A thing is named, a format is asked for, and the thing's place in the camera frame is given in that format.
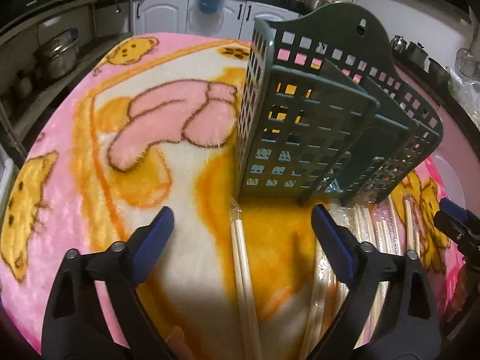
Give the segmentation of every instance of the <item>table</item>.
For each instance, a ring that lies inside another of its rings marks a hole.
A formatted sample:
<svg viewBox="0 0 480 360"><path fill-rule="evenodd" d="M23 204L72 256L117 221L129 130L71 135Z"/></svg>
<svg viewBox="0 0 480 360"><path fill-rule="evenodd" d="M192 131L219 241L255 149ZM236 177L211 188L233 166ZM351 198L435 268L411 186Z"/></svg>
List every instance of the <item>table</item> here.
<svg viewBox="0 0 480 360"><path fill-rule="evenodd" d="M163 337L180 326L197 359L243 358L228 202L248 55L249 45L239 40L165 33L131 38L51 117L15 182L0 238L2 302L36 350L66 250L103 251L167 205L175 230L137 290L142 304ZM433 226L445 195L430 159L392 194L401 240L404 198L413 204L440 313L462 265ZM316 203L240 201L265 359L298 358L311 300ZM369 209L374 221L386 218L392 227L388 202ZM348 219L334 203L330 210ZM105 288L97 289L112 335L125 345ZM333 280L325 289L323 331L336 289Z"/></svg>

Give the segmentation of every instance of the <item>yellow bear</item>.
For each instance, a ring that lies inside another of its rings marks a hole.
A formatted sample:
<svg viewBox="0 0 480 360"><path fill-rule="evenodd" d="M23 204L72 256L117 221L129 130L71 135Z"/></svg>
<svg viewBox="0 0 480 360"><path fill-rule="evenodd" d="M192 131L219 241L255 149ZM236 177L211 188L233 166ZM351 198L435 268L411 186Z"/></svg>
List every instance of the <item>yellow bear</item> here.
<svg viewBox="0 0 480 360"><path fill-rule="evenodd" d="M28 160L18 174L10 194L0 237L0 254L17 281L27 272L27 242L37 221L39 208L45 208L42 191L58 157L53 151Z"/></svg>
<svg viewBox="0 0 480 360"><path fill-rule="evenodd" d="M154 37L129 38L120 43L117 47L105 55L95 66L94 76L98 75L100 68L110 63L112 65L130 65L134 64L153 50L158 44L158 39Z"/></svg>

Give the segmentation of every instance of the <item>blue gripper pad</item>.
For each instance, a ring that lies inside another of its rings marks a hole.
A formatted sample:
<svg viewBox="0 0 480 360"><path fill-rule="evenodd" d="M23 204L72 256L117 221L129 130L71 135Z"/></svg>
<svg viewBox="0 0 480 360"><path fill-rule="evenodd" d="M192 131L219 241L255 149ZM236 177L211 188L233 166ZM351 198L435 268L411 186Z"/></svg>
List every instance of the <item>blue gripper pad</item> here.
<svg viewBox="0 0 480 360"><path fill-rule="evenodd" d="M346 227L338 226L322 204L311 212L311 227L337 279L351 287L358 265L355 248L359 243L355 236Z"/></svg>
<svg viewBox="0 0 480 360"><path fill-rule="evenodd" d="M136 251L131 257L130 284L133 287L148 279L173 232L173 227L173 211L164 207L150 225L139 227L135 231L144 238L138 248L135 247Z"/></svg>
<svg viewBox="0 0 480 360"><path fill-rule="evenodd" d="M440 210L446 212L451 217L455 218L460 223L465 223L469 220L469 212L460 206L453 203L451 200L447 198L443 198L440 200Z"/></svg>

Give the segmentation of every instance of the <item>kettle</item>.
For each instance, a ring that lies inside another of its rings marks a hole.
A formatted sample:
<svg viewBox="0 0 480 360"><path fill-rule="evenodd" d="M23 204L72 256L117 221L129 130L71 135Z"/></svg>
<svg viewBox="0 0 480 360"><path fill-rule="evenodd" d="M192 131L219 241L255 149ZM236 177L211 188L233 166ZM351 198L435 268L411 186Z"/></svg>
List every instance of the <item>kettle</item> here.
<svg viewBox="0 0 480 360"><path fill-rule="evenodd" d="M399 53L404 53L407 49L407 41L400 35L395 35L390 44L392 45L392 49Z"/></svg>

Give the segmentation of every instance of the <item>human hand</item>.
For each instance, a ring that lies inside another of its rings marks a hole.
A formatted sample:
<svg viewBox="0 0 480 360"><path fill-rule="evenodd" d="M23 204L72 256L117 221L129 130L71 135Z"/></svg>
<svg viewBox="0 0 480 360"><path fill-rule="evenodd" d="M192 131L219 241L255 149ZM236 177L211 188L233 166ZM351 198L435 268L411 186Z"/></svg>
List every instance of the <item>human hand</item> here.
<svg viewBox="0 0 480 360"><path fill-rule="evenodd" d="M172 352L177 356L178 360L194 360L194 356L190 348L185 344L185 335L183 330L178 326L174 326L170 332L166 343Z"/></svg>

